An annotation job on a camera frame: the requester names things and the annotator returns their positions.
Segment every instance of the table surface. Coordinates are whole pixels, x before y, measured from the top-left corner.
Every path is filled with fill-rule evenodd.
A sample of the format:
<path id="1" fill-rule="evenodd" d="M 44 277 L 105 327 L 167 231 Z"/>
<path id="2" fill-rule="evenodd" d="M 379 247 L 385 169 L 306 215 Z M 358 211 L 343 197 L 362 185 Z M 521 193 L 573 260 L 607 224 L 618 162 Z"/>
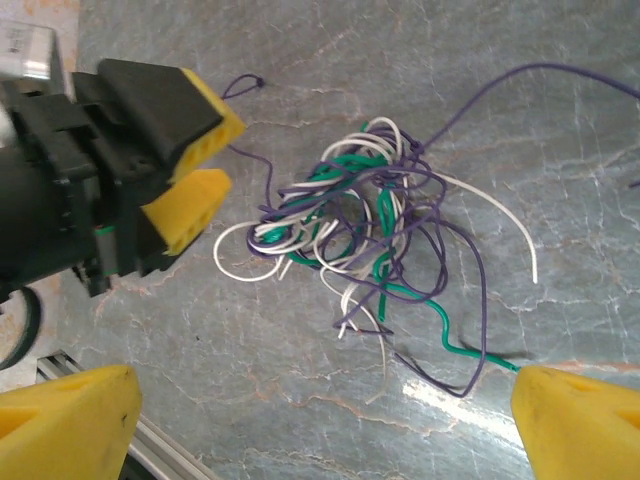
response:
<path id="1" fill-rule="evenodd" d="M 299 179 L 331 142 L 378 115 L 426 139 L 484 82 L 531 61 L 562 61 L 640 86 L 632 1 L 85 0 L 79 68 L 103 57 L 192 68 L 221 91 L 254 72 L 268 86 L 232 101 L 237 145 L 273 159 L 275 184 Z M 430 150 L 436 171 L 495 195 L 530 229 L 540 259 L 504 215 L 454 189 L 443 212 L 473 233 L 486 263 L 489 345 L 640 387 L 640 109 L 594 82 L 530 73 L 497 88 Z M 212 259 L 216 236 L 255 219 L 262 165 L 225 151 L 234 189 L 169 272 L 120 279 L 90 300 L 62 278 L 58 339 L 87 365 L 131 363 L 145 413 L 223 478 L 532 478 L 509 410 L 514 375 L 488 366 L 465 400 L 396 363 L 384 397 L 374 338 L 336 339 L 338 299 L 316 274 L 238 283 Z M 479 276 L 448 239 L 451 282 L 439 301 L 456 338 L 477 343 Z M 227 264 L 255 275 L 240 235 Z M 435 265 L 411 253 L 423 284 Z M 444 352 L 434 314 L 389 306 L 396 342 L 461 383 L 471 360 Z"/>

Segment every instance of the yellow foam block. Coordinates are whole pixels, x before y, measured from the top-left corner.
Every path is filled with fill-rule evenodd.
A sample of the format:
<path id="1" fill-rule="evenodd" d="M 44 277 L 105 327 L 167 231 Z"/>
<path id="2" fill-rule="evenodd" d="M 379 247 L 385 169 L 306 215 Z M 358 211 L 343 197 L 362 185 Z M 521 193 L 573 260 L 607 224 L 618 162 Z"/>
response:
<path id="1" fill-rule="evenodd" d="M 179 255 L 211 222 L 231 190 L 222 170 L 196 170 L 153 203 L 142 207 L 167 244 L 168 255 Z"/>
<path id="2" fill-rule="evenodd" d="M 240 117 L 195 72 L 186 68 L 183 68 L 182 72 L 223 117 L 223 121 L 185 149 L 173 171 L 171 178 L 173 183 L 180 181 L 211 155 L 218 153 L 233 142 L 246 128 Z"/>
<path id="3" fill-rule="evenodd" d="M 640 392 L 524 367 L 511 409 L 538 480 L 640 478 Z"/>
<path id="4" fill-rule="evenodd" d="M 117 480 L 141 405 L 127 366 L 0 395 L 0 478 Z"/>

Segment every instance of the black cable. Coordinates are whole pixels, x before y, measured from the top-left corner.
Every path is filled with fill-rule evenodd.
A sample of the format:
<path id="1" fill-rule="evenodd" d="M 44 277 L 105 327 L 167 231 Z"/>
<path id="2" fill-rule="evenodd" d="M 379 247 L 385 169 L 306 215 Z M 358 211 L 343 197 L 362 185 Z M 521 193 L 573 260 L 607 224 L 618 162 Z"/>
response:
<path id="1" fill-rule="evenodd" d="M 20 293 L 24 297 L 26 319 L 18 343 L 7 357 L 0 362 L 0 370 L 13 367 L 22 360 L 36 343 L 42 325 L 42 303 L 38 294 L 29 287 L 22 287 Z"/>

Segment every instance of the wire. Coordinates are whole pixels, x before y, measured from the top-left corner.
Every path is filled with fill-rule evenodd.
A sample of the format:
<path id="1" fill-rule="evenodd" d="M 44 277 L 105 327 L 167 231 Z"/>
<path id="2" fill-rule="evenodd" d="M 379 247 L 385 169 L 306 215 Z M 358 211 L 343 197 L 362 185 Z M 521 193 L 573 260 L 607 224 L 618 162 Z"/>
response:
<path id="1" fill-rule="evenodd" d="M 533 239 L 531 238 L 531 234 L 527 230 L 527 228 L 522 224 L 518 217 L 516 217 L 511 210 L 505 207 L 498 200 L 483 192 L 479 188 L 474 187 L 473 185 L 469 185 L 468 183 L 462 182 L 456 178 L 450 177 L 449 175 L 445 175 L 443 173 L 438 173 L 438 175 L 444 178 L 447 182 L 452 185 L 456 185 L 460 188 L 464 188 L 465 190 L 470 191 L 471 193 L 475 193 L 479 197 L 484 198 L 486 201 L 494 205 L 496 208 L 500 209 L 507 217 L 511 219 L 513 223 L 520 229 L 522 234 L 524 235 L 527 244 L 529 245 L 529 252 L 531 253 L 531 276 L 533 283 L 538 283 L 538 256 L 536 254 L 536 247 L 533 244 Z"/>
<path id="2" fill-rule="evenodd" d="M 460 227 L 442 219 L 440 208 L 445 199 L 447 184 L 464 188 L 491 202 L 505 213 L 520 229 L 529 246 L 532 262 L 532 280 L 538 281 L 538 265 L 535 245 L 531 235 L 517 217 L 504 205 L 485 192 L 448 175 L 438 175 L 421 158 L 421 156 L 486 93 L 508 78 L 520 73 L 536 69 L 551 69 L 577 74 L 604 83 L 623 93 L 640 99 L 640 91 L 624 85 L 617 80 L 596 72 L 556 63 L 532 63 L 523 65 L 485 84 L 473 95 L 450 120 L 427 141 L 421 143 L 405 131 L 399 129 L 393 121 L 386 117 L 373 119 L 365 124 L 360 132 L 347 135 L 342 140 L 330 145 L 320 157 L 305 182 L 298 182 L 288 188 L 279 189 L 281 202 L 277 208 L 270 203 L 270 186 L 273 165 L 267 159 L 257 159 L 265 163 L 269 169 L 266 186 L 266 206 L 260 207 L 264 215 L 258 222 L 245 222 L 223 232 L 216 241 L 213 255 L 218 267 L 229 275 L 220 265 L 218 248 L 221 239 L 239 228 L 248 227 L 247 247 L 255 255 L 276 257 L 276 265 L 267 274 L 255 278 L 243 278 L 229 275 L 242 281 L 258 281 L 275 275 L 280 266 L 287 262 L 278 275 L 282 280 L 293 263 L 310 266 L 320 271 L 321 281 L 332 292 L 341 296 L 343 317 L 334 323 L 339 329 L 339 337 L 346 331 L 353 330 L 361 334 L 375 334 L 381 341 L 383 364 L 386 369 L 384 344 L 394 352 L 401 364 L 412 370 L 424 380 L 456 397 L 466 396 L 477 382 L 486 361 L 496 363 L 504 368 L 517 371 L 518 367 L 506 360 L 487 352 L 487 286 L 486 272 L 480 253 L 471 237 Z M 231 88 L 241 79 L 251 76 L 256 85 L 242 92 L 229 95 Z M 254 75 L 236 79 L 225 91 L 224 98 L 246 93 L 253 88 L 264 86 L 264 80 Z M 253 154 L 233 148 L 236 153 L 256 158 Z M 409 177 L 422 178 L 417 184 L 409 186 Z M 412 193 L 429 183 L 438 185 L 434 199 L 412 198 Z M 372 218 L 371 209 L 364 191 L 374 186 L 377 191 L 377 219 Z M 347 218 L 339 200 L 346 197 L 355 198 L 360 206 L 361 217 L 358 221 Z M 448 283 L 446 266 L 446 249 L 442 238 L 442 230 L 449 230 L 462 237 L 476 258 L 481 283 L 481 334 L 480 349 L 460 348 L 451 345 L 448 338 L 450 332 L 449 318 L 444 309 L 432 298 L 444 291 Z M 327 249 L 337 242 L 339 235 L 346 235 L 348 245 L 337 256 L 329 257 Z M 435 269 L 436 278 L 431 290 L 420 290 L 411 285 L 404 276 L 403 260 L 407 255 L 412 239 L 422 235 L 430 244 L 435 259 L 440 264 Z M 325 279 L 327 271 L 344 277 L 347 284 L 342 292 L 331 286 Z M 353 296 L 359 287 L 366 286 L 369 291 L 360 300 Z M 378 320 L 373 318 L 365 303 L 376 293 L 379 294 Z M 393 347 L 389 338 L 393 332 L 383 327 L 386 319 L 387 298 L 391 297 L 406 303 L 423 302 L 431 307 L 442 320 L 441 341 L 444 348 L 454 354 L 478 359 L 478 364 L 466 387 L 460 389 L 430 376 L 410 356 L 404 355 Z M 374 323 L 374 330 L 359 328 L 353 321 L 356 313 L 363 312 Z"/>
<path id="3" fill-rule="evenodd" d="M 33 348 L 42 326 L 42 303 L 38 294 L 30 287 L 22 287 L 20 293 L 24 297 L 26 318 L 18 342 L 0 362 L 0 370 L 13 367 Z"/>

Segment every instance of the wire bundle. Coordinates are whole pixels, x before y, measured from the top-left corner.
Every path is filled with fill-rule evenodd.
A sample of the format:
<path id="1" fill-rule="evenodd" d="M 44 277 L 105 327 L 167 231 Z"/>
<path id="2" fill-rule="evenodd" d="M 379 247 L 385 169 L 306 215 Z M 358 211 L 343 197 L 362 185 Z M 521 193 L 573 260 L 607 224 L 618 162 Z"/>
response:
<path id="1" fill-rule="evenodd" d="M 266 184 L 264 212 L 258 221 L 243 222 L 225 230 L 216 240 L 213 256 L 218 268 L 231 278 L 244 282 L 265 280 L 278 275 L 282 279 L 293 263 L 299 263 L 319 271 L 322 282 L 341 297 L 343 317 L 334 324 L 338 336 L 352 331 L 377 335 L 385 364 L 385 347 L 404 366 L 437 388 L 456 396 L 466 396 L 477 382 L 485 362 L 493 362 L 517 371 L 518 367 L 491 355 L 487 351 L 487 287 L 486 274 L 480 253 L 473 239 L 459 226 L 442 218 L 441 206 L 448 184 L 465 188 L 490 201 L 507 214 L 523 232 L 531 251 L 533 281 L 537 283 L 537 258 L 531 236 L 522 223 L 502 204 L 484 192 L 464 182 L 436 174 L 422 159 L 424 152 L 447 132 L 473 104 L 502 81 L 532 69 L 554 69 L 588 77 L 640 99 L 640 92 L 603 75 L 578 67 L 562 64 L 530 64 L 518 67 L 486 84 L 463 108 L 455 114 L 431 139 L 421 143 L 400 130 L 391 120 L 379 117 L 366 124 L 360 132 L 347 135 L 330 145 L 304 182 L 293 183 L 277 191 L 280 205 L 271 204 L 271 180 L 273 165 L 267 159 L 230 147 L 238 154 L 265 163 L 269 172 Z M 243 78 L 252 77 L 256 85 L 231 95 L 233 86 Z M 224 98 L 260 88 L 264 81 L 248 74 L 236 79 L 226 90 Z M 433 195 L 416 198 L 415 193 L 429 187 Z M 368 195 L 373 190 L 375 200 Z M 357 205 L 356 218 L 351 218 L 344 202 L 349 199 Z M 246 242 L 251 253 L 274 258 L 274 267 L 258 277 L 240 277 L 227 271 L 220 263 L 218 251 L 223 239 L 235 230 L 247 228 Z M 473 252 L 480 272 L 481 334 L 480 348 L 460 348 L 449 343 L 449 319 L 444 309 L 433 301 L 447 286 L 449 272 L 446 264 L 446 247 L 443 231 L 448 230 L 461 237 Z M 405 278 L 407 254 L 416 236 L 424 237 L 439 264 L 434 269 L 431 289 L 422 290 Z M 339 239 L 346 238 L 346 245 L 337 254 L 330 252 Z M 340 291 L 328 280 L 333 273 L 347 280 Z M 358 288 L 368 289 L 359 300 L 354 294 Z M 378 295 L 377 318 L 365 306 Z M 464 388 L 454 387 L 435 379 L 425 372 L 410 356 L 394 349 L 390 338 L 393 331 L 385 324 L 387 299 L 404 303 L 425 303 L 441 318 L 441 340 L 450 352 L 478 358 L 476 369 Z M 354 317 L 363 313 L 373 329 L 357 326 Z M 378 392 L 369 402 L 378 398 Z"/>

